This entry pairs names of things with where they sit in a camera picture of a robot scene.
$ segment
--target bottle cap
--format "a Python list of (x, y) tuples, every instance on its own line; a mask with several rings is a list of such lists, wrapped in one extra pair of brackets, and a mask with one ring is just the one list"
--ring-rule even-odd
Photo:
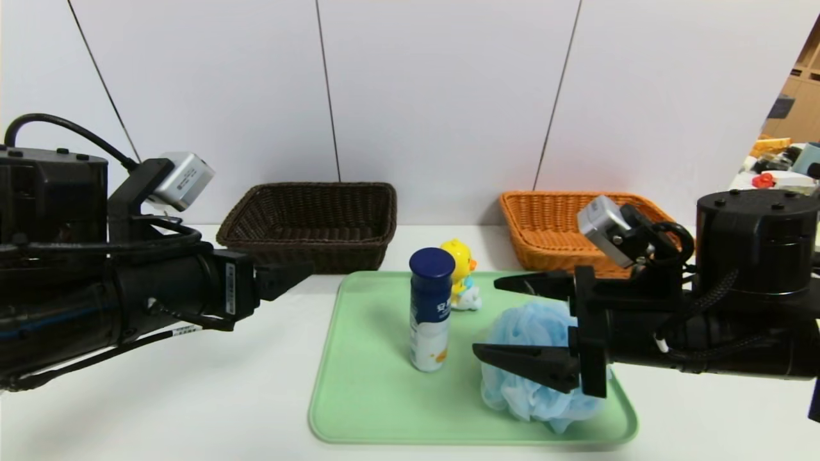
[(426, 279), (449, 277), (456, 269), (456, 260), (441, 248), (424, 248), (410, 257), (410, 270)]

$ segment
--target black cable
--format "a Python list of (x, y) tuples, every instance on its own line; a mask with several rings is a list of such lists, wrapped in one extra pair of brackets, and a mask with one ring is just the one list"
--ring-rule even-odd
[(682, 325), (692, 317), (706, 312), (706, 310), (711, 308), (717, 301), (720, 301), (723, 296), (726, 296), (726, 293), (729, 292), (731, 286), (735, 284), (738, 273), (739, 271), (737, 269), (732, 269), (715, 286), (713, 286), (711, 290), (692, 301), (692, 304), (688, 308), (681, 309), (667, 317), (667, 319), (663, 321), (661, 326), (659, 326), (655, 331), (655, 339), (665, 340), (667, 334), (673, 328)]
[(168, 229), (169, 231), (178, 232), (178, 235), (167, 235), (157, 240), (148, 240), (144, 242), (133, 243), (85, 243), (85, 244), (56, 244), (56, 243), (26, 243), (26, 244), (2, 244), (0, 245), (0, 254), (3, 253), (26, 253), (30, 255), (38, 254), (54, 254), (54, 253), (70, 253), (77, 254), (122, 254), (133, 253), (138, 251), (164, 249), (168, 247), (183, 247), (198, 243), (202, 240), (202, 233), (196, 229), (191, 229), (187, 226), (161, 219), (160, 217), (153, 217), (153, 219), (146, 219), (151, 221), (152, 226)]
[(690, 362), (693, 360), (714, 360), (717, 358), (726, 357), (727, 355), (737, 354), (742, 350), (765, 345), (771, 339), (771, 335), (754, 335), (748, 338), (735, 340), (724, 345), (719, 345), (711, 349), (681, 350), (670, 348), (668, 355), (675, 360), (681, 360), (683, 362)]
[(681, 251), (673, 258), (652, 258), (648, 261), (648, 264), (655, 266), (686, 266), (686, 262), (689, 261), (689, 258), (691, 258), (695, 252), (695, 239), (692, 237), (692, 234), (690, 234), (684, 226), (671, 221), (656, 222), (652, 225), (652, 230), (655, 232), (671, 232), (676, 235), (678, 240), (681, 241)]
[(8, 389), (11, 391), (18, 391), (18, 390), (32, 390), (34, 388), (40, 387), (47, 382), (51, 381), (56, 377), (60, 377), (70, 372), (76, 372), (77, 370), (82, 370), (83, 368), (90, 367), (92, 365), (96, 365), (104, 360), (108, 360), (109, 358), (114, 358), (117, 355), (124, 354), (131, 350), (150, 345), (156, 343), (160, 340), (167, 340), (175, 335), (179, 335), (180, 331), (183, 331), (185, 327), (176, 328), (174, 330), (163, 331), (160, 333), (156, 333), (154, 335), (146, 336), (144, 338), (140, 338), (134, 342), (120, 345), (115, 347), (114, 349), (109, 349), (105, 352), (100, 354), (94, 355), (93, 357), (86, 358), (84, 360), (80, 360), (79, 362), (72, 363), (71, 365), (67, 365), (63, 368), (58, 368), (57, 370), (51, 370), (49, 372), (42, 372), (37, 375), (28, 375), (27, 377), (10, 377), (5, 380), (0, 381), (0, 388)]
[(14, 121), (12, 121), (11, 124), (9, 124), (8, 128), (6, 128), (6, 136), (3, 140), (5, 145), (9, 147), (15, 147), (17, 141), (17, 132), (20, 131), (20, 128), (23, 125), (31, 123), (32, 121), (43, 121), (46, 123), (51, 123), (53, 125), (61, 126), (70, 131), (74, 131), (76, 134), (86, 138), (87, 140), (96, 144), (102, 150), (106, 151), (128, 171), (133, 171), (139, 165), (134, 159), (127, 157), (125, 154), (117, 150), (114, 146), (106, 142), (105, 139), (100, 138), (91, 131), (86, 130), (82, 126), (77, 125), (73, 121), (68, 121), (59, 116), (53, 116), (43, 113), (25, 114), (14, 119)]

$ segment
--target green tray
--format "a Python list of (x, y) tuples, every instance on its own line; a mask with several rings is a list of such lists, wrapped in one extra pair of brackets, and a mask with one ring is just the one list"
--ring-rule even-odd
[(532, 299), (496, 290), (510, 272), (477, 272), (484, 307), (453, 311), (444, 366), (432, 373), (410, 363), (409, 272), (356, 272), (339, 288), (310, 425), (320, 439), (347, 444), (615, 445), (638, 431), (635, 410), (613, 377), (603, 411), (574, 422), (562, 435), (543, 423), (521, 422), (481, 399), (481, 342), (505, 309)]

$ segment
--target wicker basket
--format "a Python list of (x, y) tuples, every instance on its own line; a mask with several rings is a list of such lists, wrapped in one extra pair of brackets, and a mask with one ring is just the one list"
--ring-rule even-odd
[(376, 270), (396, 231), (386, 183), (278, 183), (250, 189), (216, 241), (257, 264), (311, 261), (317, 274)]
[(639, 195), (609, 192), (520, 191), (501, 195), (501, 208), (510, 228), (510, 240), (521, 265), (528, 271), (573, 272), (592, 266), (600, 277), (625, 278), (621, 269), (578, 230), (576, 215), (604, 194), (619, 206), (630, 203), (652, 221), (672, 219)]

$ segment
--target duck figurine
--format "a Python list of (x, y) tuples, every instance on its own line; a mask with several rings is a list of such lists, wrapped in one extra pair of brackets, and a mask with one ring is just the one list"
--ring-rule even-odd
[(459, 311), (477, 311), (481, 308), (478, 287), (472, 279), (478, 262), (472, 258), (470, 248), (459, 239), (444, 242), (441, 249), (450, 253), (456, 262), (453, 271), (453, 293), (450, 296), (450, 307)]

